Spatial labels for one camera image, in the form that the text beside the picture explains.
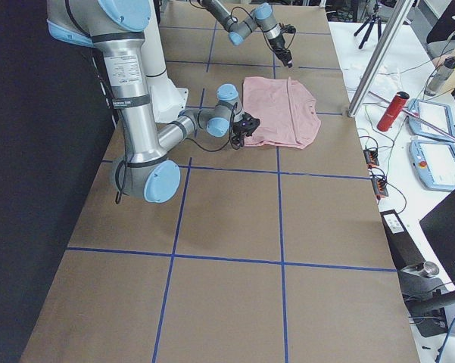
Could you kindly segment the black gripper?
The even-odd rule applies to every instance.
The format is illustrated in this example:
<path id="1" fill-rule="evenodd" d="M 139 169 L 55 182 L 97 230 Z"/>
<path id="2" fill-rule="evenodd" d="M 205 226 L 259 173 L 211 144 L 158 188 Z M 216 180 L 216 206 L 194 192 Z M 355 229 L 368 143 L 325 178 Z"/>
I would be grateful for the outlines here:
<path id="1" fill-rule="evenodd" d="M 271 39 L 271 48 L 275 56 L 283 62 L 284 67 L 293 67 L 292 57 L 290 57 L 290 51 L 285 47 L 285 40 L 282 34 Z"/>
<path id="2" fill-rule="evenodd" d="M 247 133 L 248 130 L 242 124 L 235 124 L 230 134 L 230 144 L 234 148 L 244 147 Z"/>

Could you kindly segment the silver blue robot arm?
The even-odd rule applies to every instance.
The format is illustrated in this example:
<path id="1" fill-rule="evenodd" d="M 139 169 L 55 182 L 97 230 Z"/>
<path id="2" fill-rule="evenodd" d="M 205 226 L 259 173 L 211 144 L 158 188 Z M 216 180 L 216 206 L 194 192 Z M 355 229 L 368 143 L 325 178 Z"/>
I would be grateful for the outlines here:
<path id="1" fill-rule="evenodd" d="M 249 115 L 234 85 L 218 88 L 212 110 L 185 109 L 188 91 L 167 75 L 152 1 L 49 1 L 47 23 L 53 38 L 98 50 L 104 58 L 103 83 L 125 144 L 111 172 L 117 201 L 124 195 L 168 201 L 181 180 L 168 153 L 198 129 L 242 147 Z"/>
<path id="2" fill-rule="evenodd" d="M 227 31 L 229 40 L 234 46 L 241 45 L 247 37 L 259 29 L 268 49 L 281 61 L 282 65 L 287 68 L 293 67 L 292 54 L 289 49 L 291 44 L 286 44 L 284 35 L 292 34 L 294 36 L 296 28 L 291 24 L 278 22 L 272 5 L 264 2 L 252 11 L 241 8 L 247 16 L 240 21 L 234 16 L 234 10 L 228 11 L 221 1 L 207 0 L 197 1 L 197 3 L 198 8 L 208 11 Z"/>

